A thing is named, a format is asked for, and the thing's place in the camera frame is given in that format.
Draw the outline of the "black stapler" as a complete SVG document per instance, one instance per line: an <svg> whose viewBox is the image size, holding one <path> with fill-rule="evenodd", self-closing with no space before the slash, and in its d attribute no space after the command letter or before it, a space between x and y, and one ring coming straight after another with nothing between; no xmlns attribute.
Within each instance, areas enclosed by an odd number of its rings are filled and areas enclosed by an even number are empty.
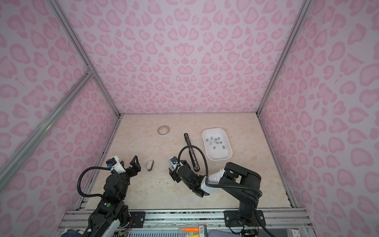
<svg viewBox="0 0 379 237"><path fill-rule="evenodd" d="M184 138L185 138L186 144L188 146L191 146L190 138L189 138L189 135L187 133L184 134ZM196 158L196 155L195 155L192 147L189 148L189 157L191 159L191 162L192 162L192 165L193 165L195 172L199 172L200 166L199 166L198 160Z"/></svg>

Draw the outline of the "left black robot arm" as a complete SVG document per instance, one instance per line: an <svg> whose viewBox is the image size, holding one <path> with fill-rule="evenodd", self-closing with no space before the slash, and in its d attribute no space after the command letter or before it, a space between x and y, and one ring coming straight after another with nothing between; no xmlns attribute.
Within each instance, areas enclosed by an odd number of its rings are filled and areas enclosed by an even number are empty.
<svg viewBox="0 0 379 237"><path fill-rule="evenodd" d="M88 218L84 237L111 237L118 228L132 226L133 219L124 200L130 179L141 171L138 157L134 156L130 167L125 168L124 162L114 156L106 161L106 167L102 170L111 174L106 178L104 193L99 195L101 200Z"/></svg>

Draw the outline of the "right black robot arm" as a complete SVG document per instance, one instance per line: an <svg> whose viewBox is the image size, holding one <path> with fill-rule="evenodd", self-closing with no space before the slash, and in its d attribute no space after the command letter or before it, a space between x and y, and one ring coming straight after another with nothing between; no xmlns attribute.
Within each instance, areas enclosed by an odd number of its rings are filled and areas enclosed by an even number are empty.
<svg viewBox="0 0 379 237"><path fill-rule="evenodd" d="M224 190L239 201L236 219L231 221L238 225L266 226L262 211L258 211L259 199L263 196L260 191L261 176L249 169L228 162L218 173L206 177L195 174L186 161L170 162L169 174L177 183L183 182L199 197Z"/></svg>

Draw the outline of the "white mini stapler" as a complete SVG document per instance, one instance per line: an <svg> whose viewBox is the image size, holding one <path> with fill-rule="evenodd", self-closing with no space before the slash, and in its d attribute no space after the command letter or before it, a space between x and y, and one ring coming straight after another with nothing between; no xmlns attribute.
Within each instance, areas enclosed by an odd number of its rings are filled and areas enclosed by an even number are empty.
<svg viewBox="0 0 379 237"><path fill-rule="evenodd" d="M154 160L149 160L147 163L147 170L152 171L153 166L154 166L155 161Z"/></svg>

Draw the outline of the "white tape roll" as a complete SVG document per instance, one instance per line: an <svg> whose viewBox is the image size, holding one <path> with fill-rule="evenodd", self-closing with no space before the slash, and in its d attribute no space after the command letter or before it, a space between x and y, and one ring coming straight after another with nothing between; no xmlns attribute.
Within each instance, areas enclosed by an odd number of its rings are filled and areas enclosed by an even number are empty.
<svg viewBox="0 0 379 237"><path fill-rule="evenodd" d="M170 133L170 128L166 125L162 125L157 129L157 131L158 131L159 136L166 137Z"/></svg>

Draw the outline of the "white plastic tray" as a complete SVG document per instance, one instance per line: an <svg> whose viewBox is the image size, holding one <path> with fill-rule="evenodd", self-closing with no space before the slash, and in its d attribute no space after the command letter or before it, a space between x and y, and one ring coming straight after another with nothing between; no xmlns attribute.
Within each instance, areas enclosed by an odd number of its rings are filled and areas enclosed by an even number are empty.
<svg viewBox="0 0 379 237"><path fill-rule="evenodd" d="M222 128L206 129L202 133L202 138L206 155L211 161L229 160L233 156L228 136Z"/></svg>

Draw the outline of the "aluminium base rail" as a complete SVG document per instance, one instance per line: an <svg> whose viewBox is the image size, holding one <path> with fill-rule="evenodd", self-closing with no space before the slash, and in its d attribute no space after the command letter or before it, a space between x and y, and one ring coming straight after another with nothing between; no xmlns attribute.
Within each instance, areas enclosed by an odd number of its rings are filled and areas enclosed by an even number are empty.
<svg viewBox="0 0 379 237"><path fill-rule="evenodd" d="M285 237L288 229L297 229L302 237L314 237L315 231L303 208L262 208L261 220L277 237ZM115 236L128 237L184 237L180 227L205 224L207 230L228 232L231 209L148 209L131 210L131 228L117 229Z"/></svg>

